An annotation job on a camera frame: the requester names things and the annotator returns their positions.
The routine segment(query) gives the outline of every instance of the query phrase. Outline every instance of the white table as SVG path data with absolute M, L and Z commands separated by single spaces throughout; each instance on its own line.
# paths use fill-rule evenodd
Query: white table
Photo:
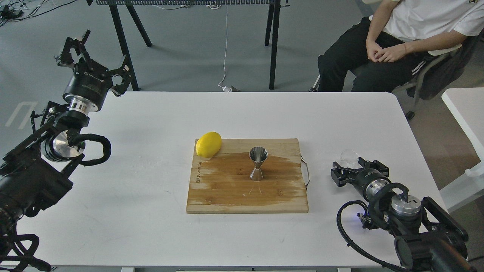
M 440 190 L 445 205 L 452 212 L 484 195 L 484 88 L 448 89 L 442 100 L 481 159 Z
M 83 133 L 112 143 L 110 159 L 78 167 L 73 189 L 18 233 L 40 237 L 36 253 L 56 266 L 377 267 L 346 246 L 338 209 L 362 199 L 338 188 L 330 169 L 344 149 L 380 160 L 410 194 L 443 204 L 424 157 L 390 93 L 129 92 L 107 98 Z M 208 131 L 222 138 L 298 138 L 309 164 L 307 214 L 187 214 L 194 141 Z M 90 143 L 85 154 L 98 156 Z M 363 230 L 351 207 L 349 235 L 368 252 L 398 263 L 393 237 Z

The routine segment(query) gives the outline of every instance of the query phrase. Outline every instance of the hand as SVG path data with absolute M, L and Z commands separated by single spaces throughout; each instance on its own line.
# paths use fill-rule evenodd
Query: hand
M 377 62 L 378 58 L 376 58 L 376 54 L 380 52 L 382 49 L 376 42 L 369 42 L 366 41 L 366 53 L 368 55 L 368 59 Z
M 375 59 L 379 62 L 394 62 L 403 58 L 407 54 L 404 44 L 387 47 L 375 54 Z

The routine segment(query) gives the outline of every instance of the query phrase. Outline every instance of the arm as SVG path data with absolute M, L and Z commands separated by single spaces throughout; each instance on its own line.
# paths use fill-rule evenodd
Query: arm
M 368 59 L 373 62 L 377 62 L 378 59 L 375 55 L 381 51 L 381 47 L 376 43 L 381 31 L 388 23 L 390 15 L 392 15 L 393 9 L 400 3 L 400 1 L 383 0 L 378 6 L 378 9 L 373 14 L 373 18 L 370 23 L 370 29 L 366 37 L 366 52 Z
M 452 30 L 450 32 L 437 34 L 427 39 L 381 49 L 375 54 L 375 58 L 380 62 L 393 62 L 403 58 L 409 53 L 450 48 L 462 43 L 466 38 L 467 36 Z

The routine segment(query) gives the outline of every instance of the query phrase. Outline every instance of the white t-shirt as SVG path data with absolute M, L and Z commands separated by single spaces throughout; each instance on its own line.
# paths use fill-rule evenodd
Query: white t-shirt
M 401 0 L 383 31 L 410 42 L 452 30 L 476 36 L 483 28 L 484 0 Z

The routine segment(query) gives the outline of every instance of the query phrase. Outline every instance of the person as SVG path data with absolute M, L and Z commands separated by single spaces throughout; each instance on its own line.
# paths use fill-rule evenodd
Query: person
M 318 58 L 318 91 L 342 91 L 349 70 L 368 63 L 351 91 L 391 92 L 429 59 L 484 28 L 484 0 L 383 0 Z

